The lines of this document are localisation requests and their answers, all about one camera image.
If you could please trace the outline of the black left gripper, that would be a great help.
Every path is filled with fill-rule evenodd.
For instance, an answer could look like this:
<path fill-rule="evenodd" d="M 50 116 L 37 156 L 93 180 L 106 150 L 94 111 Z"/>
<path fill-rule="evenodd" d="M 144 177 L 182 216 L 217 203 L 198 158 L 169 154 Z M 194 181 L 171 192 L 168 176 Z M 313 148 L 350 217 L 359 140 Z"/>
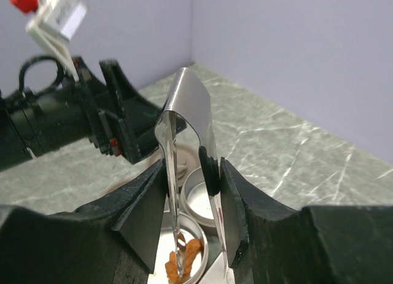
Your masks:
<path fill-rule="evenodd" d="M 34 92 L 26 87 L 25 75 L 43 61 L 56 64 L 56 78 Z M 67 75 L 58 59 L 39 55 L 22 65 L 18 88 L 1 98 L 1 170 L 84 138 L 101 153 L 122 156 L 131 164 L 157 150 L 154 128 L 163 108 L 139 94 L 116 60 L 99 65 L 106 84 L 98 105 L 86 81 Z"/>

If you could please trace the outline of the metal tongs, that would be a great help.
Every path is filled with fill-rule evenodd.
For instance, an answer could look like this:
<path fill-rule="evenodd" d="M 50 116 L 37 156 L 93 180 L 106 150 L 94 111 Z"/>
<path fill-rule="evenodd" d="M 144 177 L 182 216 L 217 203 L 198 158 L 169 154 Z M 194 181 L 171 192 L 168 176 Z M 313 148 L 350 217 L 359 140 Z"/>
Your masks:
<path fill-rule="evenodd" d="M 229 265 L 224 231 L 224 211 L 221 202 L 219 161 L 212 123 L 211 96 L 191 68 L 183 67 L 175 73 L 154 133 L 166 165 L 177 269 L 182 272 L 185 265 L 185 248 L 180 241 L 178 219 L 177 144 L 190 141 L 191 148 L 198 155 L 202 170 L 223 256 L 222 275 L 227 281 Z"/>

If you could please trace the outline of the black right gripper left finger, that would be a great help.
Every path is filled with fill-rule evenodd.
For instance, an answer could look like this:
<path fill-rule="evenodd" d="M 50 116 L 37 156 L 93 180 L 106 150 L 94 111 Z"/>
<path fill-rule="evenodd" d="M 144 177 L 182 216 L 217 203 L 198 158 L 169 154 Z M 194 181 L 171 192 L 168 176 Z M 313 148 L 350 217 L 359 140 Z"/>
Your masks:
<path fill-rule="evenodd" d="M 72 212 L 1 207 L 2 283 L 146 283 L 166 198 L 163 162 Z"/>

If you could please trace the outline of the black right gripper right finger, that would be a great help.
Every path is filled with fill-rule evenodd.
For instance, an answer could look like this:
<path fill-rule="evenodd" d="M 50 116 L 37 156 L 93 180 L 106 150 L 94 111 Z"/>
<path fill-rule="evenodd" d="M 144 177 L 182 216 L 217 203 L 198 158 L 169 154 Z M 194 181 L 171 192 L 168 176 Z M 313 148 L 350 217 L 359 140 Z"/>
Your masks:
<path fill-rule="evenodd" d="M 236 283 L 391 283 L 392 207 L 294 210 L 220 164 L 227 254 Z"/>

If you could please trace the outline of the orange fried food piece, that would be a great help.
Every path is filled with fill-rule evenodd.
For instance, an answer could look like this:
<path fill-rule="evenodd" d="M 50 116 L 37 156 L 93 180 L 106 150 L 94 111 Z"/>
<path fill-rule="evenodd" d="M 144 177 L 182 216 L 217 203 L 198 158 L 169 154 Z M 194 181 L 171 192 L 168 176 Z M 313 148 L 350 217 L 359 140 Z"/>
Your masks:
<path fill-rule="evenodd" d="M 166 275 L 170 283 L 184 283 L 192 271 L 192 264 L 200 252 L 203 251 L 203 242 L 201 239 L 191 239 L 186 244 L 184 271 L 183 276 L 180 277 L 176 267 L 175 252 L 169 254 L 169 261 L 165 263 Z"/>

